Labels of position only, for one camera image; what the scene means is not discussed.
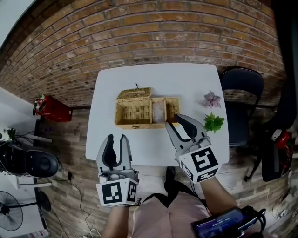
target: wicker basket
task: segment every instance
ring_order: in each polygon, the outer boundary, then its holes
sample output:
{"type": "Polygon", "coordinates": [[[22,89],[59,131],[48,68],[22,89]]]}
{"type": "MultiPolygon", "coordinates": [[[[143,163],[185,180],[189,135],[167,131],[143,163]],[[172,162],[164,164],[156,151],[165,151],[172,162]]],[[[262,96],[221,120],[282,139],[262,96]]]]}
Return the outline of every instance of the wicker basket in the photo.
{"type": "Polygon", "coordinates": [[[124,90],[119,94],[116,101],[116,126],[122,129],[164,128],[164,123],[153,122],[152,105],[156,102],[164,103],[165,120],[178,127],[174,118],[174,114],[180,113],[178,98],[151,98],[150,88],[124,90]]]}

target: red box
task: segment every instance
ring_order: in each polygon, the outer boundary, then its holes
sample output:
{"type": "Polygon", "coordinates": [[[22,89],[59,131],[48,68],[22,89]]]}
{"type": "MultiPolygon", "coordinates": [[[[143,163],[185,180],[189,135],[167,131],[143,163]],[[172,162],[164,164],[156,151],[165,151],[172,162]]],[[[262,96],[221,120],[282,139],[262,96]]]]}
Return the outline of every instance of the red box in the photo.
{"type": "Polygon", "coordinates": [[[52,121],[71,121],[73,110],[52,96],[45,96],[44,99],[38,99],[38,104],[40,107],[36,109],[37,115],[52,121]]]}

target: white wall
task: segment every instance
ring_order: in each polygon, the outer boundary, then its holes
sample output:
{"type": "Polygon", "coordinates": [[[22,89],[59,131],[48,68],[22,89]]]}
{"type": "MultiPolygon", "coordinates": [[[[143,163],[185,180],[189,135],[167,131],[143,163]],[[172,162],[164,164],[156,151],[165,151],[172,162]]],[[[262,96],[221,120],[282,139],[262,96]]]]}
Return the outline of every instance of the white wall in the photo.
{"type": "Polygon", "coordinates": [[[35,0],[0,0],[0,48],[11,29],[35,0]]]}
{"type": "Polygon", "coordinates": [[[36,120],[39,117],[33,116],[32,111],[33,104],[0,88],[0,133],[3,135],[2,139],[6,139],[3,134],[5,128],[13,127],[19,135],[34,131],[36,120]]]}
{"type": "MultiPolygon", "coordinates": [[[[20,204],[36,202],[34,188],[16,189],[6,177],[7,176],[5,176],[3,173],[0,173],[0,191],[10,193],[18,200],[20,204]]],[[[33,178],[23,176],[20,177],[20,182],[24,184],[30,184],[33,183],[33,178]]],[[[10,238],[44,229],[37,205],[22,207],[22,211],[23,223],[21,227],[16,231],[6,231],[0,227],[0,237],[10,238]]]]}

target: smartphone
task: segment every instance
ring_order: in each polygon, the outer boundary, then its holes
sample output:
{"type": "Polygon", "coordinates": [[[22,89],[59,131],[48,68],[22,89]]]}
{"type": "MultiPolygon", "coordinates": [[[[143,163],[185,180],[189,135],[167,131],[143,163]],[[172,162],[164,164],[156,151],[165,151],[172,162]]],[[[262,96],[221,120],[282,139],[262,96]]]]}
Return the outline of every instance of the smartphone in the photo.
{"type": "Polygon", "coordinates": [[[238,207],[209,218],[193,222],[192,230],[197,238],[240,237],[257,221],[251,207],[238,207]]]}

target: black trousers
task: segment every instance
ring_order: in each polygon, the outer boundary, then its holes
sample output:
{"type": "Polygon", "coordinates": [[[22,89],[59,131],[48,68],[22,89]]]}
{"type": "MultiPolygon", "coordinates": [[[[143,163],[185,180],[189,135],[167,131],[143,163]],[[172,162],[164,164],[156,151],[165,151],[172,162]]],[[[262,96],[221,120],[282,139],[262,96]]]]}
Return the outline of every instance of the black trousers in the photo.
{"type": "Polygon", "coordinates": [[[144,201],[147,201],[152,197],[156,197],[165,207],[169,207],[170,204],[177,197],[179,192],[185,192],[191,196],[198,198],[204,204],[204,206],[207,207],[205,200],[201,200],[190,188],[176,180],[166,180],[164,183],[164,189],[168,193],[168,196],[161,193],[153,193],[144,201]]]}

